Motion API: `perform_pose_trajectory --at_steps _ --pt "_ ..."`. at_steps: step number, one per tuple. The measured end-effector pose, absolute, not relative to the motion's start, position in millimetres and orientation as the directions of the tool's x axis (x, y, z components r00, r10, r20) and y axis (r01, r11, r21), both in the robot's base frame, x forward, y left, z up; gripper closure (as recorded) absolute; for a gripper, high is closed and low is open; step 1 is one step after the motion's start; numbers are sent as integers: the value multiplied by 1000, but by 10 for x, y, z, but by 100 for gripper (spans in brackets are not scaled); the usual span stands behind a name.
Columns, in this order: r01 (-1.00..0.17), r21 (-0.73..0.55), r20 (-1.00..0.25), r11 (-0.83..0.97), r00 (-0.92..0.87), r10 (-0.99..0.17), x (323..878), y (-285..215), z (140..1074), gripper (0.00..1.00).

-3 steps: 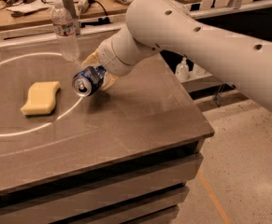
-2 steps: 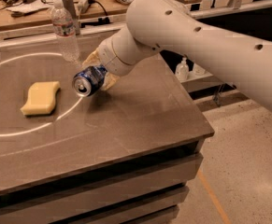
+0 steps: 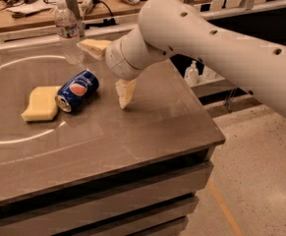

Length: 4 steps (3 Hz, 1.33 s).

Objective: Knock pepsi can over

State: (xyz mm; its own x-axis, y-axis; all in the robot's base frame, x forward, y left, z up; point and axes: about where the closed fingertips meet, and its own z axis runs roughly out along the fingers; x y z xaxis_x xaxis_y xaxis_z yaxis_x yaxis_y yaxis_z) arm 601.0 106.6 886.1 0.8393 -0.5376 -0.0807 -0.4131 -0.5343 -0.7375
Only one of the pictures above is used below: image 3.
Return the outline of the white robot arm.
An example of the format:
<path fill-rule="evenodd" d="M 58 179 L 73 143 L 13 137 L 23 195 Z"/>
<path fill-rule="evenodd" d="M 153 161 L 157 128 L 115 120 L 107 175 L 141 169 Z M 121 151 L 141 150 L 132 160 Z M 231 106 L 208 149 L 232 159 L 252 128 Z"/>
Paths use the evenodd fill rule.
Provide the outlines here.
<path fill-rule="evenodd" d="M 148 0 L 129 33 L 114 41 L 86 39 L 78 47 L 125 81 L 176 54 L 201 60 L 286 118 L 286 46 L 218 28 L 178 0 Z"/>

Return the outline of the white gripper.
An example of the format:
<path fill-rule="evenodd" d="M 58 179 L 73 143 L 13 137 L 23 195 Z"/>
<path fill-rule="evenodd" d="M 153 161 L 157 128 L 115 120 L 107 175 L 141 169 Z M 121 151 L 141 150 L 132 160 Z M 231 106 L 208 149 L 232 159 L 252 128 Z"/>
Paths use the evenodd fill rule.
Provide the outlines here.
<path fill-rule="evenodd" d="M 122 40 L 123 38 L 118 38 L 111 42 L 110 40 L 85 39 L 80 41 L 77 46 L 96 60 L 103 60 L 105 57 L 105 62 L 111 73 L 122 79 L 116 83 L 116 90 L 120 107 L 125 109 L 132 101 L 137 83 L 137 80 L 134 79 L 139 76 L 141 71 L 126 60 L 122 50 Z"/>

